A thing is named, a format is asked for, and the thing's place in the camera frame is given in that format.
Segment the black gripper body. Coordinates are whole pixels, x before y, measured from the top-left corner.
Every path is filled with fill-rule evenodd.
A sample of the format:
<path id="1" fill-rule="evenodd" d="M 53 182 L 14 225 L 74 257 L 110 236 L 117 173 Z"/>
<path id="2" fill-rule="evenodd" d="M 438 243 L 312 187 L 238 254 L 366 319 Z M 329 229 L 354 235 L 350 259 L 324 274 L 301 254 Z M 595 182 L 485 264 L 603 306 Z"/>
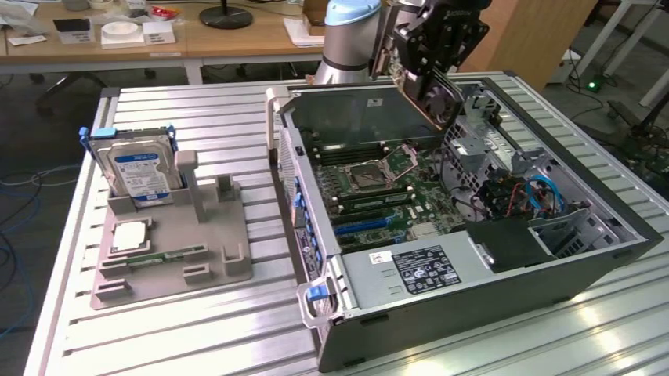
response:
<path id="1" fill-rule="evenodd" d="M 422 7 L 422 22 L 426 30 L 440 30 L 451 25 L 472 24 L 484 30 L 489 25 L 480 20 L 492 0 L 426 1 Z"/>

